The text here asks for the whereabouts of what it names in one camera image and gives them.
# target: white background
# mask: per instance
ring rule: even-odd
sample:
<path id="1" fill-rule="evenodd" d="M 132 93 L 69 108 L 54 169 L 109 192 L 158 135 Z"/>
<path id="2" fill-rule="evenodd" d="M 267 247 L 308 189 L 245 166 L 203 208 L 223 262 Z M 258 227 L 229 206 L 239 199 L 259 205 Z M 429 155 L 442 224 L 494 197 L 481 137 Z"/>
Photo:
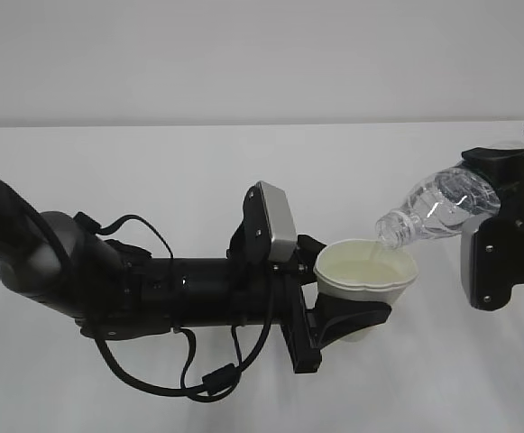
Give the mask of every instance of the white background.
<path id="1" fill-rule="evenodd" d="M 135 212 L 182 256 L 223 256 L 247 188 L 289 195 L 299 233 L 373 236 L 409 187 L 476 145 L 522 138 L 523 122 L 0 129 L 0 178 L 38 209 L 103 223 Z M 131 223 L 120 238 L 164 255 Z M 202 405 L 121 384 L 69 318 L 0 285 L 0 432 L 524 432 L 524 289 L 498 312 L 472 309 L 459 239 L 410 250 L 420 277 L 389 322 L 324 350 L 295 375 L 278 328 L 226 401 Z M 259 327 L 240 330 L 247 352 Z M 141 378 L 175 386 L 182 336 L 113 344 Z M 233 360 L 226 328 L 200 329 L 191 381 Z"/>
<path id="2" fill-rule="evenodd" d="M 0 126 L 524 118 L 524 0 L 0 0 Z"/>

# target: bottle neck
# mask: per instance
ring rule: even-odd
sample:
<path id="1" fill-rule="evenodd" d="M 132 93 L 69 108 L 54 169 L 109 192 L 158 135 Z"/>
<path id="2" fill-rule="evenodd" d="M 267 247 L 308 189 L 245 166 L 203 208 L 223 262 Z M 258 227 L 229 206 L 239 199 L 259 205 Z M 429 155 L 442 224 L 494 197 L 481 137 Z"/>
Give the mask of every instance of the bottle neck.
<path id="1" fill-rule="evenodd" d="M 376 223 L 378 238 L 388 248 L 400 248 L 419 239 L 422 218 L 406 207 L 393 209 Z"/>

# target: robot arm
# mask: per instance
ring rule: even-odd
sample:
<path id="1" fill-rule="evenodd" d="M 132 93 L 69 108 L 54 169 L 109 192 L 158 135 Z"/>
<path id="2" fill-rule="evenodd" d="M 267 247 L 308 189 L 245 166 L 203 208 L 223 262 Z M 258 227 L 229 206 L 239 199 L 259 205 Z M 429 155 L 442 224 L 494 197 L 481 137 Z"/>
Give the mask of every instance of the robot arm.
<path id="1" fill-rule="evenodd" d="M 314 373 L 323 347 L 386 321 L 391 307 L 382 302 L 319 294 L 316 305 L 306 307 L 302 288 L 316 281 L 313 268 L 324 245 L 296 234 L 281 189 L 258 182 L 248 189 L 243 210 L 225 257 L 180 259 L 172 253 L 154 259 L 142 248 L 99 237 L 130 219 L 157 234 L 142 218 L 124 216 L 101 228 L 81 212 L 39 214 L 0 180 L 0 278 L 9 290 L 73 318 L 122 381 L 195 401 L 219 400 L 233 390 L 262 350 L 271 324 L 281 328 L 294 372 Z M 252 352 L 188 388 L 183 381 L 180 389 L 138 381 L 119 367 L 106 344 L 178 330 L 188 337 L 191 358 L 195 337 L 187 327 L 251 324 L 263 324 Z"/>

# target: cable connector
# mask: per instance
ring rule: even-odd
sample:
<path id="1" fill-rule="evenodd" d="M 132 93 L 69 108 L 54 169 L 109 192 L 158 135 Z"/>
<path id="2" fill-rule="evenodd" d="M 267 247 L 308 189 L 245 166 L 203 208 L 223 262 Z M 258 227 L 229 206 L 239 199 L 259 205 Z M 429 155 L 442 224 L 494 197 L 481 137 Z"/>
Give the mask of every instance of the cable connector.
<path id="1" fill-rule="evenodd" d="M 73 220 L 92 235 L 98 234 L 99 230 L 101 230 L 101 225 L 91 216 L 84 214 L 83 212 L 78 212 L 73 217 Z"/>
<path id="2" fill-rule="evenodd" d="M 212 396 L 229 388 L 240 378 L 240 371 L 233 364 L 218 368 L 210 374 L 206 374 L 202 381 L 206 387 L 207 394 Z"/>

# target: clear plastic bottle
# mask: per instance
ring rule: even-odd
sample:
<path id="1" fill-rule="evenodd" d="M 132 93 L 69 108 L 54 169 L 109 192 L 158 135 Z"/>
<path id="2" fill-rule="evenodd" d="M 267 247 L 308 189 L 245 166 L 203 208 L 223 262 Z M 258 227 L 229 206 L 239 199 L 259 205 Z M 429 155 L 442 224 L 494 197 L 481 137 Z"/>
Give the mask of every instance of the clear plastic bottle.
<path id="1" fill-rule="evenodd" d="M 500 200 L 486 180 L 452 167 L 417 184 L 401 207 L 378 220 L 376 232 L 386 247 L 399 248 L 418 239 L 459 235 L 466 219 L 496 215 L 499 209 Z"/>

